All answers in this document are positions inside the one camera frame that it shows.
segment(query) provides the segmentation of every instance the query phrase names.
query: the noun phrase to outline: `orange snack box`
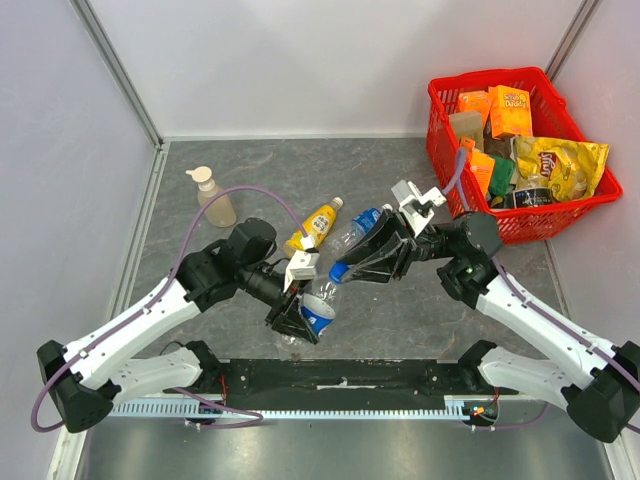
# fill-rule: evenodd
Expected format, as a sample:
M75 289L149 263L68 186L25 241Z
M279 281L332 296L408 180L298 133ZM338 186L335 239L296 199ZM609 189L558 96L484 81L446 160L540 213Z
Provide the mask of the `orange snack box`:
M468 155L468 158L469 164L471 165L471 173L476 177L482 195L486 196L489 191L491 175L493 175L493 168L496 165L496 161L489 155L475 148Z
M487 124L491 110L491 95L484 90L466 92L458 95L458 112L474 110L482 114L482 128Z
M514 135L533 136L529 92L498 85L490 87L489 94L493 98L491 104L493 138L503 139Z

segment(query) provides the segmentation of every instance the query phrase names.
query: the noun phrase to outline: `chips bag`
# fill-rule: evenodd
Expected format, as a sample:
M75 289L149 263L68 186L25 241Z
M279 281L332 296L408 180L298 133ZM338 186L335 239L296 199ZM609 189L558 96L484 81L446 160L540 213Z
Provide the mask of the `chips bag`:
M559 202L592 197L608 154L605 144L515 137L513 155L521 177L517 188L548 187Z

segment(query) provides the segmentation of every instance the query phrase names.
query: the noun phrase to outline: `blue bottle cap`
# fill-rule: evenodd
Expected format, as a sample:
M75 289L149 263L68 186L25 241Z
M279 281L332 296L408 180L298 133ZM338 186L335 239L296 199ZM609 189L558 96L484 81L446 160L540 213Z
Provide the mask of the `blue bottle cap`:
M349 271L349 265L342 262L336 262L329 270L329 279L338 285L342 283L342 276Z

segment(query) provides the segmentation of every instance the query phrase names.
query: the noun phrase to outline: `marble-patterned surface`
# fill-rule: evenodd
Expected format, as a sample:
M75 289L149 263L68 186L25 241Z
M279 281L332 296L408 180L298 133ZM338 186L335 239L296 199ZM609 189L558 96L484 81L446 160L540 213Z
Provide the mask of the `marble-patterned surface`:
M133 298L168 272L185 230L198 209L196 186L185 170L210 166L223 186L260 185L284 197L306 218L334 196L344 199L337 225L371 206L392 203L400 179L425 191L437 184L422 139L317 139L184 142L171 145L155 203ZM232 195L239 220L270 222L279 244L294 230L284 209L254 192ZM442 207L435 219L448 221ZM230 230L202 221L188 251L226 237ZM558 308L545 245L505 247L500 261L542 300ZM205 340L220 358L439 358L456 359L478 339L513 352L536 355L517 335L451 300L435 273L444 261L415 264L400 282L351 283L345 287L340 317L318 345L287 342L265 326L269 308L244 292L163 335L141 356L157 355L170 341Z

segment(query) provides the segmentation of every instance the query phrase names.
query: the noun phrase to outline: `red plastic basket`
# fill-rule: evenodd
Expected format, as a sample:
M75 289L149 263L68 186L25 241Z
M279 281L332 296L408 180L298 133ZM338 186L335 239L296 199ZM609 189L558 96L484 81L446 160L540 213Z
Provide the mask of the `red plastic basket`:
M431 113L427 129L427 154L441 187L449 182L455 170L455 153L459 145L449 125L448 115L454 113L458 94L487 90L496 85L508 85L529 92L534 135L586 141L567 112L567 102L537 67L485 70L457 77L437 78L429 83ZM461 181L470 208L494 215L498 220L502 241L506 244L550 238L591 209L611 203L622 195L622 187L608 167L605 168L593 197L535 208L491 210L468 165L462 172ZM463 211L455 188L448 195L448 205L453 216Z

